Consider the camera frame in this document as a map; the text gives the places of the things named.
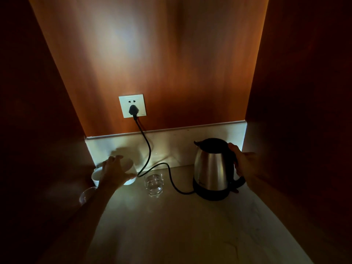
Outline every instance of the electric kettle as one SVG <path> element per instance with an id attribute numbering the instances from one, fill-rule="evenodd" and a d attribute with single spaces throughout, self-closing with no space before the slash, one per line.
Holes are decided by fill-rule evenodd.
<path id="1" fill-rule="evenodd" d="M 237 158 L 226 141 L 209 138 L 194 143 L 198 146 L 193 178 L 193 189 L 197 195 L 206 200 L 219 201 L 246 182 L 244 177 L 238 180 L 233 178 Z"/>

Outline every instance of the hand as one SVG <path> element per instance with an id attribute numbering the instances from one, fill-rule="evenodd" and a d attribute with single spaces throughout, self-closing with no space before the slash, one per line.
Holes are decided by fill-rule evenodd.
<path id="1" fill-rule="evenodd" d="M 259 173 L 259 161 L 256 153 L 243 153 L 237 145 L 228 144 L 231 151 L 236 154 L 238 164 L 235 163 L 235 168 L 238 176 L 243 176 L 246 179 L 247 185 L 252 189 L 252 183 Z"/>
<path id="2" fill-rule="evenodd" d="M 109 157 L 103 162 L 102 177 L 99 182 L 99 187 L 112 187 L 114 190 L 124 185 L 130 179 L 133 179 L 137 174 L 124 173 L 121 168 L 120 159 L 123 156 Z"/>

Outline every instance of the person's left hand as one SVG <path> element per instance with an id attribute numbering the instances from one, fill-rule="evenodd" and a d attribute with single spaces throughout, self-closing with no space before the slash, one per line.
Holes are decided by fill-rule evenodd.
<path id="1" fill-rule="evenodd" d="M 124 173 L 121 168 L 120 159 L 123 156 L 109 157 L 103 162 L 102 176 L 99 181 L 99 187 L 112 187 L 114 190 L 124 185 L 130 179 L 136 177 L 136 174 Z"/>

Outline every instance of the white mug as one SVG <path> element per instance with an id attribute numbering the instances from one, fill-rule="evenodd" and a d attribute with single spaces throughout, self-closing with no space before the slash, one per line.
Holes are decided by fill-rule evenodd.
<path id="1" fill-rule="evenodd" d="M 132 159 L 123 158 L 120 160 L 120 163 L 121 163 L 121 168 L 125 173 L 133 173 L 133 174 L 137 175 L 137 171 L 135 169 L 135 166 L 134 166 Z M 96 168 L 91 175 L 91 179 L 94 182 L 96 187 L 98 187 L 98 185 L 99 185 L 99 180 L 101 178 L 102 171 L 103 171 L 103 167 Z M 133 183 L 135 180 L 136 180 L 136 178 L 128 180 L 127 182 L 125 182 L 124 185 L 129 185 L 129 184 Z"/>

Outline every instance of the white wall socket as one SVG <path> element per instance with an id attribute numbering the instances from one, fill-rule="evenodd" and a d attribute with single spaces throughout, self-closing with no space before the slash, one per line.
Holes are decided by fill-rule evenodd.
<path id="1" fill-rule="evenodd" d="M 128 95 L 128 96 L 119 96 L 122 114 L 124 118 L 132 118 L 133 116 L 129 113 L 130 106 L 135 105 L 138 108 L 137 117 L 146 116 L 145 104 L 143 94 L 138 95 Z"/>

